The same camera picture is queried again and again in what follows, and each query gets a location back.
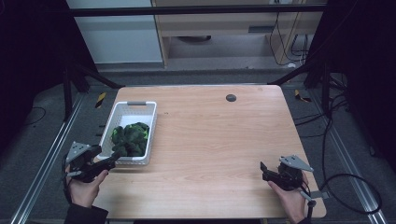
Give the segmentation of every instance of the human hand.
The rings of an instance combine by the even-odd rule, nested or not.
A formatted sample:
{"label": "human hand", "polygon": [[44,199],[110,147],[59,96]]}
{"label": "human hand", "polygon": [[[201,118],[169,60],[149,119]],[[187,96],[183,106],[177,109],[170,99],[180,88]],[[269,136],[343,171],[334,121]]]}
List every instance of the human hand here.
{"label": "human hand", "polygon": [[[304,185],[308,184],[305,173],[303,172]],[[268,185],[280,199],[286,215],[292,224],[299,223],[304,219],[305,198],[301,195],[300,189],[285,191],[280,188],[276,183],[268,181]]]}
{"label": "human hand", "polygon": [[91,183],[84,183],[67,177],[72,203],[91,208],[93,201],[98,196],[99,185],[105,180],[107,175],[108,170],[104,170]]}

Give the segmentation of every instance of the sleeve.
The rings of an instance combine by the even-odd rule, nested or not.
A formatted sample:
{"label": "sleeve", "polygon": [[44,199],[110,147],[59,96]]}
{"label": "sleeve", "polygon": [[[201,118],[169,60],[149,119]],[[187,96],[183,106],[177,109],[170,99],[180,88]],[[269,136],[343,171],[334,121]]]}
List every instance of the sleeve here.
{"label": "sleeve", "polygon": [[105,209],[93,206],[86,208],[70,204],[64,224],[105,223],[108,212]]}
{"label": "sleeve", "polygon": [[297,224],[311,224],[311,220],[308,218],[304,218],[301,222],[299,222]]}

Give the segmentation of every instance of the metal rail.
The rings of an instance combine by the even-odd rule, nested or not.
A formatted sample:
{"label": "metal rail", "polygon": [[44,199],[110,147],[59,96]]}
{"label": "metal rail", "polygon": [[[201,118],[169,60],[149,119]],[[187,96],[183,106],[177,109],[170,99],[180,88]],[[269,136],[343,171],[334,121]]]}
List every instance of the metal rail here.
{"label": "metal rail", "polygon": [[[318,111],[323,113],[322,107],[319,103],[320,100],[319,100],[318,94],[313,90],[309,90],[309,93],[312,96],[312,100],[316,104]],[[323,118],[323,122],[327,125],[328,121],[325,118]],[[334,148],[341,160],[341,163],[343,163],[343,166],[346,169],[346,171],[353,175],[362,176],[361,171],[359,170],[358,166],[356,165],[356,163],[353,161],[353,159],[350,157],[349,153],[347,152],[347,147],[344,145],[342,138],[339,135],[339,133],[337,132],[337,129],[335,127],[332,127],[329,130],[329,135],[330,135],[330,138],[332,139],[332,142],[334,143]],[[361,182],[355,178],[351,179],[351,183],[356,191],[356,194],[358,195],[359,199],[361,200],[361,204],[362,204],[364,210],[365,211],[375,210],[378,207],[378,204],[377,204],[375,196],[371,192],[370,188],[366,184],[364,184],[363,182]],[[368,215],[368,218],[374,224],[388,223],[381,210],[379,210],[375,214]]]}
{"label": "metal rail", "polygon": [[113,8],[72,8],[46,9],[42,12],[51,16],[106,17],[143,16],[176,14],[220,14],[258,12],[317,12],[335,9],[326,4],[287,4],[287,5],[235,5],[235,6],[190,6],[190,7],[113,7]]}
{"label": "metal rail", "polygon": [[29,217],[30,212],[32,211],[33,206],[35,205],[35,201],[37,200],[38,195],[40,194],[43,186],[47,180],[47,177],[50,173],[50,170],[55,162],[63,144],[64,140],[69,133],[71,126],[73,125],[74,120],[78,114],[78,111],[81,107],[81,103],[83,101],[85,94],[79,93],[78,97],[75,101],[74,110],[71,114],[70,118],[64,122],[57,136],[55,137],[54,142],[52,143],[49,152],[47,153],[46,158],[44,159],[40,169],[35,176],[35,179],[25,194],[20,206],[17,211],[14,213],[11,223],[12,224],[23,224],[26,222]]}

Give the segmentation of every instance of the wire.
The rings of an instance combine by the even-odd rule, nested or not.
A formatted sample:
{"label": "wire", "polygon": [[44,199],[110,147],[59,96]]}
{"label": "wire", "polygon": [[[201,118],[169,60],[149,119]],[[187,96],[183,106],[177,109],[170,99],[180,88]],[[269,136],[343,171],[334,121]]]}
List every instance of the wire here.
{"label": "wire", "polygon": [[321,137],[321,136],[323,136],[323,133],[317,135],[300,136],[300,138],[311,138],[311,137]]}
{"label": "wire", "polygon": [[47,114],[46,109],[44,109],[44,108],[41,107],[41,106],[35,106],[35,107],[32,107],[32,109],[41,109],[44,113],[43,113],[43,115],[41,116],[41,118],[39,118],[38,120],[32,121],[32,122],[30,122],[30,123],[25,123],[25,124],[23,124],[23,126],[27,126],[27,125],[32,125],[32,124],[38,123],[38,122],[39,122],[40,120],[42,120],[42,119],[46,116],[46,114]]}
{"label": "wire", "polygon": [[[344,94],[341,93],[341,94],[335,96],[335,97],[332,99],[332,103],[333,103],[338,97],[341,97],[341,96],[343,96],[343,95],[344,95]],[[346,104],[347,104],[347,101],[344,100],[344,101],[339,102],[339,103],[336,104],[336,105],[332,105],[332,107],[330,108],[330,112],[333,112],[333,111],[337,110],[340,106],[343,106],[343,105],[346,105]],[[317,119],[319,119],[319,118],[325,116],[326,114],[327,114],[327,113],[324,112],[324,113],[322,113],[322,114],[308,115],[308,116],[305,116],[305,117],[302,117],[302,118],[298,118],[298,119],[306,119],[306,118],[310,118],[310,117],[314,117],[314,116],[315,116],[314,118],[309,119],[309,120],[307,120],[307,121],[304,121],[304,122],[301,122],[301,123],[296,123],[295,126],[300,126],[300,125],[303,125],[303,124],[307,124],[307,123],[309,123],[309,122],[312,122],[312,121],[314,121],[314,120],[317,120]]]}
{"label": "wire", "polygon": [[341,76],[341,81],[332,76],[330,76],[330,80],[332,81],[332,84],[339,90],[345,91],[347,89],[347,85],[344,83],[344,76]]}
{"label": "wire", "polygon": [[305,181],[303,181],[303,184],[305,184],[305,188],[307,188],[308,190],[306,190],[306,189],[304,188],[304,185],[301,185],[302,191],[303,191],[306,195],[308,195],[309,197],[311,197],[311,189],[309,188],[308,184],[307,184]]}
{"label": "wire", "polygon": [[300,64],[303,65],[305,63],[306,57],[308,55],[308,35],[304,35],[304,46],[303,49],[293,49],[295,42],[297,40],[298,35],[295,35],[293,41],[291,42],[290,52],[292,55],[300,57]]}
{"label": "wire", "polygon": [[301,118],[297,118],[297,119],[293,119],[293,120],[298,120],[298,119],[307,119],[307,118],[311,118],[311,117],[314,117],[314,116],[317,116],[317,115],[320,115],[319,113],[317,113],[317,114],[314,114],[314,115],[307,115],[307,116],[304,116],[304,117],[301,117]]}
{"label": "wire", "polygon": [[68,153],[66,153],[66,154],[64,154],[64,158],[63,158],[63,160],[62,160],[62,181],[63,181],[63,183],[64,183],[64,197],[66,198],[66,200],[69,202],[69,203],[72,203],[72,197],[71,197],[71,195],[70,195],[70,190],[69,190],[69,187],[70,187],[70,183],[72,182],[72,178],[70,178],[70,181],[67,183],[67,172],[66,172],[66,158],[67,158],[67,154]]}
{"label": "wire", "polygon": [[[275,20],[274,28],[273,28],[273,31],[270,34],[270,48],[271,48],[271,51],[273,52],[273,55],[275,57],[275,52],[274,52],[274,49],[272,47],[272,35],[274,33],[275,28],[277,28],[277,32],[279,34],[280,43],[282,44],[283,53],[285,54],[286,58],[288,58],[290,60],[288,63],[298,62],[298,60],[290,59],[288,54],[286,53],[285,45],[283,43],[283,39],[281,37],[280,30],[279,30],[278,19],[279,19],[279,12],[276,13],[276,20]],[[287,65],[288,64],[288,63],[279,63],[276,59],[275,59],[275,62],[276,62],[277,65]]]}
{"label": "wire", "polygon": [[372,210],[372,211],[368,211],[368,212],[367,212],[367,211],[364,211],[364,210],[359,210],[359,209],[356,209],[356,208],[354,208],[354,207],[348,205],[347,203],[344,203],[341,199],[339,199],[339,198],[334,194],[334,192],[330,191],[330,193],[332,194],[332,196],[334,197],[334,199],[335,199],[337,202],[339,202],[340,204],[342,204],[344,207],[346,207],[346,208],[348,208],[348,209],[350,209],[350,210],[352,210],[352,211],[354,211],[354,212],[357,212],[357,213],[359,213],[359,214],[362,214],[362,215],[371,215],[371,214],[377,213],[377,212],[381,209],[381,207],[382,207],[382,198],[381,198],[381,194],[378,192],[378,190],[374,187],[373,184],[371,184],[370,182],[368,182],[367,180],[363,179],[362,177],[360,177],[360,176],[358,176],[358,175],[352,175],[352,174],[338,174],[338,175],[332,175],[331,177],[329,177],[328,179],[325,180],[325,182],[322,184],[322,186],[319,188],[319,190],[322,191],[322,190],[324,189],[324,187],[326,187],[326,186],[327,186],[328,189],[329,189],[329,182],[330,182],[331,180],[333,180],[333,179],[335,179],[335,178],[337,178],[337,177],[341,177],[341,176],[348,176],[348,177],[357,178],[357,179],[359,179],[360,181],[364,182],[367,186],[369,186],[370,189],[372,189],[372,190],[375,192],[375,194],[376,194],[376,198],[378,199],[378,202],[377,202],[377,203],[378,203],[378,206],[377,206],[376,209],[374,209],[374,210]]}
{"label": "wire", "polygon": [[[344,95],[343,93],[337,95],[336,97],[334,97],[334,100],[335,100],[336,98],[338,98],[338,97],[343,96],[343,95]],[[337,105],[332,105],[332,104],[334,103],[334,100],[333,100],[332,103],[331,103],[331,107],[330,107],[330,111],[331,111],[331,112],[333,112],[334,109],[335,109],[335,108],[338,108],[340,105],[344,105],[345,102],[346,102],[346,101],[344,100],[344,101],[341,101],[340,103],[338,103]],[[338,174],[338,175],[332,175],[332,176],[329,177],[329,178],[326,177],[326,169],[325,169],[326,137],[327,137],[327,133],[328,133],[328,131],[330,130],[331,127],[332,127],[332,113],[330,113],[330,116],[329,116],[329,119],[328,119],[328,123],[327,123],[327,125],[326,125],[326,129],[325,129],[325,131],[324,131],[324,133],[323,133],[321,165],[322,165],[322,173],[323,173],[324,183],[323,183],[322,186],[319,188],[319,190],[322,191],[323,188],[327,186],[327,189],[329,190],[329,192],[331,193],[331,195],[334,197],[334,199],[335,199],[337,202],[339,202],[341,205],[343,205],[344,207],[348,208],[349,210],[354,211],[354,212],[357,212],[357,213],[359,213],[359,214],[362,214],[362,215],[371,215],[371,214],[374,214],[374,213],[378,212],[378,211],[381,209],[381,207],[382,207],[382,198],[381,198],[381,195],[379,194],[378,190],[376,190],[376,188],[375,188],[371,183],[369,183],[367,180],[363,179],[363,178],[360,177],[360,176],[352,175],[352,174]],[[359,180],[365,182],[371,189],[374,190],[374,192],[375,192],[375,194],[376,194],[376,196],[377,196],[377,199],[379,200],[379,202],[378,202],[378,207],[377,207],[376,209],[372,210],[372,211],[366,212],[366,211],[362,211],[362,210],[356,209],[356,208],[354,208],[354,207],[348,205],[347,203],[343,202],[341,199],[339,199],[339,198],[336,196],[336,194],[334,194],[334,192],[332,191],[331,187],[329,186],[329,182],[330,182],[331,180],[335,179],[336,177],[339,177],[339,176],[351,176],[351,177],[358,178]]]}

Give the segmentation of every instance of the wooden table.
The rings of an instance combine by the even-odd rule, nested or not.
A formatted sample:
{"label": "wooden table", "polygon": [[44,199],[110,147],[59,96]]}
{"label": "wooden table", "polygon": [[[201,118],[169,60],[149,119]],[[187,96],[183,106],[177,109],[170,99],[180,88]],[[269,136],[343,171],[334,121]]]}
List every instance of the wooden table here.
{"label": "wooden table", "polygon": [[[113,169],[101,185],[94,204],[108,218],[286,216],[260,161],[276,171],[281,156],[307,158],[278,86],[122,88],[118,101],[155,101],[158,117],[149,165]],[[325,214],[318,200],[313,217]]]}

